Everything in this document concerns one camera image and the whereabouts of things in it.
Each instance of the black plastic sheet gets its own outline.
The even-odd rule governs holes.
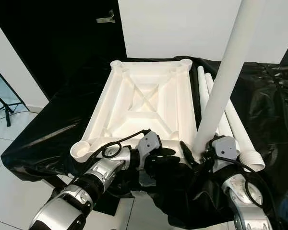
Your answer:
[[[183,58],[193,61],[190,79],[198,126],[201,117],[196,68],[203,65],[205,72],[211,72],[215,77],[220,62],[192,57],[128,58],[122,61],[176,61]],[[110,73],[110,61],[94,57],[70,78],[2,154],[5,167],[28,181],[56,174],[79,174],[82,164],[72,159],[70,148],[81,139],[86,129]],[[231,99],[256,150],[266,163],[261,175],[272,189],[280,216],[288,224],[288,66],[245,63]],[[198,202],[208,204],[206,213],[218,215],[218,208],[224,206],[219,199],[224,197],[215,194],[217,187],[213,181],[207,183],[202,200]],[[127,186],[126,191],[136,186],[136,183]],[[227,219],[218,218],[213,224],[223,221]],[[212,223],[199,222],[195,227]]]

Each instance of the white cylinder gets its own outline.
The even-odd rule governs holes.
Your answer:
[[[213,88],[213,84],[214,84],[212,77],[211,77],[211,74],[205,73],[205,78],[206,78],[208,93],[210,94],[212,91],[212,88]],[[220,135],[230,136],[232,138],[234,137],[232,132],[231,132],[231,129],[230,129],[230,126],[229,126],[229,123],[228,123],[228,120],[227,120],[225,113],[222,114],[221,120],[219,122],[218,133]],[[236,140],[236,149],[237,149],[238,154],[240,154],[240,147],[239,147],[239,143],[237,142],[237,140]]]
[[[248,53],[263,6],[264,0],[241,1],[214,87],[193,143],[193,157],[197,161],[205,151],[207,142],[214,137]]]
[[[209,99],[209,92],[206,83],[204,68],[202,66],[199,66],[197,68],[197,76],[198,76],[198,88],[200,93],[201,115],[203,118],[204,111]]]
[[[255,150],[248,133],[246,132],[231,100],[229,100],[226,109],[230,128],[240,146],[240,161],[251,169],[260,171],[265,168],[265,163],[261,155]]]

